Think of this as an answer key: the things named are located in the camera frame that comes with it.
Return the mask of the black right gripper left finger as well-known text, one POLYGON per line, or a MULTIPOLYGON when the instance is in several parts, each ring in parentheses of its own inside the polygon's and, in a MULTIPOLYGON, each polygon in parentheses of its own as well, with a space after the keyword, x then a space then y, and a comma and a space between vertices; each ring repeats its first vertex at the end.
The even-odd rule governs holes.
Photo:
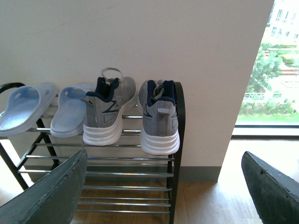
POLYGON ((2 224, 69 224, 85 183, 87 154, 81 149, 24 192, 2 205, 2 224))

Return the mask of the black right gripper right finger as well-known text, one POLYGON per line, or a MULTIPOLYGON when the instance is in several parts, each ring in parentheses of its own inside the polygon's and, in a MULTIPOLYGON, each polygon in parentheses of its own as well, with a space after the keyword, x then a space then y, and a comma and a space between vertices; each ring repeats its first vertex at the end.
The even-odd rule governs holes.
POLYGON ((264 224, 299 222, 299 183, 251 152, 242 156, 243 175, 264 224))

